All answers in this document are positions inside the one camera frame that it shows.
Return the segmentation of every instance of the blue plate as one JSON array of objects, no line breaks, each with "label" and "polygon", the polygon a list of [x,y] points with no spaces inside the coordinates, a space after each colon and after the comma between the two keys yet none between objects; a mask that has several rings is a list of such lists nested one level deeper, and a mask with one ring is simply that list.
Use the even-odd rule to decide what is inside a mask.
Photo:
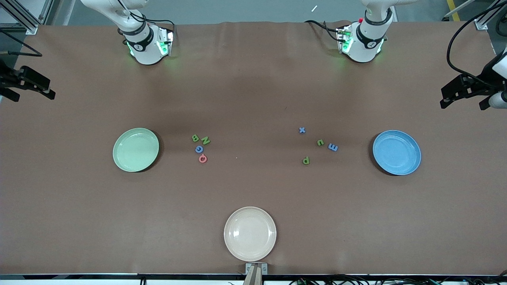
[{"label": "blue plate", "polygon": [[373,156],[385,171],[395,175],[414,172],[421,163],[421,149],[402,131],[382,132],[373,142]]}]

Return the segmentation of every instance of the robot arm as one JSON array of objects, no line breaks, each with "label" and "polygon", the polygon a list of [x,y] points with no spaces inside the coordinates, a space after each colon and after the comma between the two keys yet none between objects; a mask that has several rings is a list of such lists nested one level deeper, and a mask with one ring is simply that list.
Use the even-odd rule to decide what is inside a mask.
[{"label": "robot arm", "polygon": [[365,17],[338,31],[339,50],[357,62],[371,61],[384,43],[385,32],[392,23],[392,6],[419,0],[361,0]]},{"label": "robot arm", "polygon": [[148,0],[81,0],[88,8],[106,16],[127,39],[130,54],[141,64],[155,64],[169,55],[173,31],[149,24],[140,9]]},{"label": "robot arm", "polygon": [[460,74],[446,86],[442,87],[440,107],[447,108],[452,102],[463,98],[470,98],[477,95],[487,96],[479,103],[481,110],[489,107],[496,109],[507,109],[507,48],[503,53],[498,54],[483,68],[477,78],[488,83]]}]

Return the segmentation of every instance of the table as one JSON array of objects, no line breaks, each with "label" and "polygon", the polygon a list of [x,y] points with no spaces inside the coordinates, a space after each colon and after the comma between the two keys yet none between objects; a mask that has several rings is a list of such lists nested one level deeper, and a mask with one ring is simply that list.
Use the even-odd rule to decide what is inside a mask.
[{"label": "table", "polygon": [[[278,231],[270,273],[498,274],[507,112],[480,111],[481,98],[440,109],[460,25],[394,23],[366,64],[310,24],[179,26],[173,57],[153,66],[115,27],[41,26],[27,43],[44,56],[17,65],[50,78],[56,99],[0,107],[0,273],[242,272],[223,227],[258,206]],[[478,74],[493,56],[469,27],[452,59]],[[112,148],[135,127],[162,151],[127,173]],[[372,161],[387,129],[419,143],[415,173]],[[193,134],[209,136],[205,164]]]}]

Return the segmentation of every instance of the metal frame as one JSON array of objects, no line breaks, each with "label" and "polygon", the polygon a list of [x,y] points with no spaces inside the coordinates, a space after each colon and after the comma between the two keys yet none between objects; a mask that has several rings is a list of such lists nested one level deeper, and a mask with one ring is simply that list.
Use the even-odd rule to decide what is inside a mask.
[{"label": "metal frame", "polygon": [[250,266],[247,264],[246,268],[248,273],[246,274],[245,281],[243,285],[262,285],[262,265],[266,263],[250,263]]},{"label": "metal frame", "polygon": [[[494,5],[498,5],[500,3],[503,3],[507,0],[495,0],[488,8],[493,7]],[[474,20],[474,24],[476,26],[477,30],[487,30],[488,29],[488,23],[493,19],[498,13],[500,13],[505,7],[499,7],[497,9],[494,9],[492,11],[489,11],[488,13],[482,15],[478,19]]]},{"label": "metal frame", "polygon": [[26,34],[37,33],[38,25],[46,23],[54,3],[55,0],[46,0],[41,13],[36,17],[17,0],[0,0],[0,6],[18,22],[18,24],[7,25],[7,28],[24,28],[26,29]]},{"label": "metal frame", "polygon": [[444,15],[444,19],[451,17],[452,14],[454,14],[454,13],[458,12],[459,10],[465,8],[466,6],[470,5],[474,1],[475,0],[466,0],[463,4],[459,5],[458,7],[452,9],[449,13],[445,14]]},{"label": "metal frame", "polygon": [[252,266],[259,265],[262,275],[268,275],[268,264],[265,262],[249,262],[245,264],[245,274],[248,274]]}]

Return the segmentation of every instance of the white plate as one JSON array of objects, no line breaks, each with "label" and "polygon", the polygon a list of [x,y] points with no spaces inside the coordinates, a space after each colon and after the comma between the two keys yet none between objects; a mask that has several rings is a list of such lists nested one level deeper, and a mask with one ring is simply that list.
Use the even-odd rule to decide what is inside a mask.
[{"label": "white plate", "polygon": [[257,207],[241,208],[225,223],[224,240],[236,258],[254,262],[266,257],[275,246],[276,226],[266,211]]}]

